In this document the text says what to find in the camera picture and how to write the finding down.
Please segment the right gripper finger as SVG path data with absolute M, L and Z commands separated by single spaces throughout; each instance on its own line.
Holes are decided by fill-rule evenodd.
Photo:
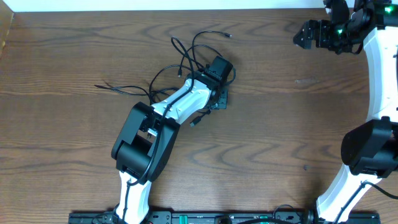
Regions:
M 293 43 L 303 49 L 311 49 L 313 34 L 311 31 L 302 29 L 293 38 Z
M 317 21 L 309 20 L 304 22 L 301 29 L 298 31 L 298 34 L 314 34 L 317 29 Z

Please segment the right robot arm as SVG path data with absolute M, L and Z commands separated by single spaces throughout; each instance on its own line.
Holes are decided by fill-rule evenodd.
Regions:
M 325 193 L 306 210 L 301 223 L 379 223 L 378 215 L 352 213 L 374 188 L 396 199 L 378 183 L 397 171 L 397 1 L 326 0 L 328 20 L 309 20 L 293 38 L 295 45 L 336 54 L 366 53 L 369 108 L 364 124 L 345 134 L 343 164 Z

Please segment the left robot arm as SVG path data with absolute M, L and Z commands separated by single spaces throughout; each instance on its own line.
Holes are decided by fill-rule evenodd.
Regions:
M 226 107 L 233 64 L 217 56 L 190 73 L 183 86 L 151 105 L 135 104 L 111 151 L 121 178 L 116 223 L 142 223 L 149 212 L 150 188 L 169 160 L 181 124 L 202 109 Z

